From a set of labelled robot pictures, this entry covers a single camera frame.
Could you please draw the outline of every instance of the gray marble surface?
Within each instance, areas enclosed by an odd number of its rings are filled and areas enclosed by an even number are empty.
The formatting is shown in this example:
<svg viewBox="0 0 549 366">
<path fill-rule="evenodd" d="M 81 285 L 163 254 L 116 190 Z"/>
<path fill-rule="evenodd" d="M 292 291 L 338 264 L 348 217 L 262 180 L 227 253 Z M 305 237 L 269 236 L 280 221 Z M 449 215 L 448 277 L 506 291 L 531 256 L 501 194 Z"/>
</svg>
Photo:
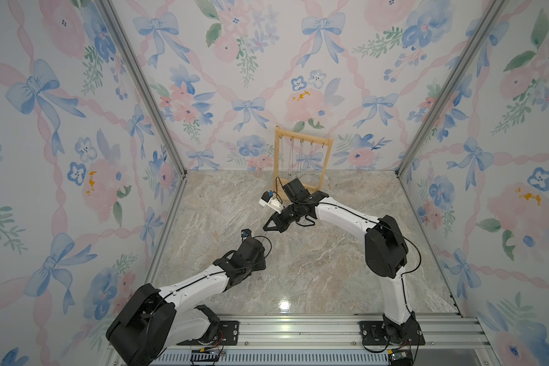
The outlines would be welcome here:
<svg viewBox="0 0 549 366">
<path fill-rule="evenodd" d="M 262 226 L 274 212 L 258 204 L 271 189 L 272 172 L 190 171 L 187 177 L 155 286 L 180 282 L 238 249 L 241 229 L 264 234 Z M 307 174 L 301 180 L 317 185 Z M 394 172 L 332 170 L 325 175 L 322 191 L 363 213 L 393 216 L 403 235 L 419 246 L 422 265 L 406 275 L 411 310 L 456 311 Z M 364 243 L 351 234 L 318 220 L 314 227 L 292 224 L 282 234 L 266 235 L 273 245 L 266 269 L 207 298 L 204 303 L 217 314 L 383 312 L 380 282 L 366 266 Z M 417 252 L 410 245 L 407 259 L 407 269 L 417 266 Z"/>
</svg>

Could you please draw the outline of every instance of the wooden frame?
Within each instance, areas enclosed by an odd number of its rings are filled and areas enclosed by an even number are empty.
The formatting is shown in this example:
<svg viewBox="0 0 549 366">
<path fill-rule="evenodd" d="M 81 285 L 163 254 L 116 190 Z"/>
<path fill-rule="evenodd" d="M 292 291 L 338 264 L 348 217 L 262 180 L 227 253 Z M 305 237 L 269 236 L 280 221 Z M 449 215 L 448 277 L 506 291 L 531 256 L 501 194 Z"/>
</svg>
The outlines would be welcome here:
<svg viewBox="0 0 549 366">
<path fill-rule="evenodd" d="M 321 177 L 319 178 L 319 184 L 317 185 L 317 187 L 303 184 L 303 186 L 305 186 L 305 188 L 307 188 L 309 190 L 309 192 L 311 192 L 311 193 L 320 190 L 321 186 L 323 184 L 323 177 L 325 176 L 325 171 L 327 170 L 327 163 L 329 161 L 329 153 L 331 152 L 331 146 L 334 143 L 334 138 L 324 139 L 322 137 L 316 137 L 316 136 L 310 136 L 310 135 L 306 135 L 306 134 L 300 134 L 298 132 L 287 131 L 285 129 L 280 128 L 279 126 L 277 126 L 274 129 L 273 190 L 278 191 L 278 194 L 280 195 L 280 197 L 283 200 L 289 200 L 289 198 L 285 194 L 285 191 L 283 190 L 283 187 L 281 186 L 281 184 L 283 186 L 285 184 L 287 184 L 289 182 L 289 180 L 281 178 L 278 175 L 278 159 L 279 159 L 278 154 L 279 154 L 279 148 L 280 148 L 280 144 L 282 143 L 283 137 L 288 137 L 291 140 L 297 139 L 297 140 L 302 141 L 302 142 L 311 142 L 311 143 L 316 143 L 317 145 L 321 144 L 322 146 L 327 146 L 327 153 L 325 154 L 325 160 L 323 162 L 323 169 L 321 170 Z M 278 189 L 278 187 L 277 187 L 277 178 L 279 179 L 279 181 L 281 183 L 281 184 L 279 184 L 280 189 Z"/>
</svg>

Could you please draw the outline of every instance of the wall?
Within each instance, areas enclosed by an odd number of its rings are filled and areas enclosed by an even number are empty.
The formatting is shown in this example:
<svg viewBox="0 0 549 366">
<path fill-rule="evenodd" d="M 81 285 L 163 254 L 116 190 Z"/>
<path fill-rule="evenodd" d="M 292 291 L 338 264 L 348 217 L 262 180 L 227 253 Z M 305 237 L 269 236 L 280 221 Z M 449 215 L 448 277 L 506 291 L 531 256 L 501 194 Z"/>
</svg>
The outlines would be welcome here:
<svg viewBox="0 0 549 366">
<path fill-rule="evenodd" d="M 504 365 L 549 365 L 549 1 L 511 0 L 466 78 L 403 179 Z"/>
<path fill-rule="evenodd" d="M 334 137 L 331 169 L 394 169 L 490 0 L 112 2 L 185 165 L 256 170 L 277 124 Z"/>
<path fill-rule="evenodd" d="M 99 364 L 145 280 L 179 180 L 139 108 L 92 2 L 0 1 L 0 365 Z"/>
</svg>

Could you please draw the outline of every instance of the black mounting plate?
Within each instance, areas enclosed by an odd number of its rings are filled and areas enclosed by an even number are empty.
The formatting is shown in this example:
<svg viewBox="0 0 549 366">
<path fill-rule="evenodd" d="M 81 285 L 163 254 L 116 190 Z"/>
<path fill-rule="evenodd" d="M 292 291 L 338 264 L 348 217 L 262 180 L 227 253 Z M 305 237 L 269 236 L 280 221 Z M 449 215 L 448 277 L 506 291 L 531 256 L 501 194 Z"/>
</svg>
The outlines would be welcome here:
<svg viewBox="0 0 549 366">
<path fill-rule="evenodd" d="M 220 342 L 220 345 L 223 346 L 237 346 L 238 345 L 238 333 L 240 331 L 240 322 L 236 320 L 220 320 L 218 325 L 218 332 L 224 333 L 224 338 Z M 207 346 L 198 340 L 183 341 L 178 346 Z"/>
<path fill-rule="evenodd" d="M 360 321 L 360 333 L 362 334 L 363 343 L 365 346 L 386 346 L 386 332 L 384 330 L 384 321 Z M 412 346 L 424 346 L 425 338 L 421 333 L 416 339 L 411 339 Z"/>
</svg>

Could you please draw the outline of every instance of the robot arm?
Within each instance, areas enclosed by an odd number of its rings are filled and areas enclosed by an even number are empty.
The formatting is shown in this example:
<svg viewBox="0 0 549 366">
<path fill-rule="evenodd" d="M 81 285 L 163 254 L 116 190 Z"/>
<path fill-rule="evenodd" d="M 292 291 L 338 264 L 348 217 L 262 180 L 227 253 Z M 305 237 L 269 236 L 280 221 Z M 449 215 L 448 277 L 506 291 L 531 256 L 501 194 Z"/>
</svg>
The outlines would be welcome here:
<svg viewBox="0 0 549 366">
<path fill-rule="evenodd" d="M 242 238 L 237 251 L 184 281 L 160 289 L 147 283 L 137 289 L 106 332 L 128 366 L 146 366 L 162 349 L 185 340 L 202 344 L 214 339 L 220 318 L 205 305 L 196 305 L 266 268 L 262 243 L 248 229 L 242 230 Z"/>
<path fill-rule="evenodd" d="M 402 344 L 406 339 L 417 339 L 418 323 L 414 312 L 407 308 L 404 292 L 403 274 L 409 249 L 395 219 L 363 214 L 321 191 L 311 194 L 299 179 L 284 185 L 283 190 L 292 202 L 285 208 L 272 191 L 265 192 L 259 201 L 277 211 L 263 229 L 284 232 L 293 221 L 299 223 L 301 217 L 308 216 L 350 232 L 364 243 L 366 265 L 379 276 L 385 303 L 383 319 L 391 342 Z"/>
</svg>

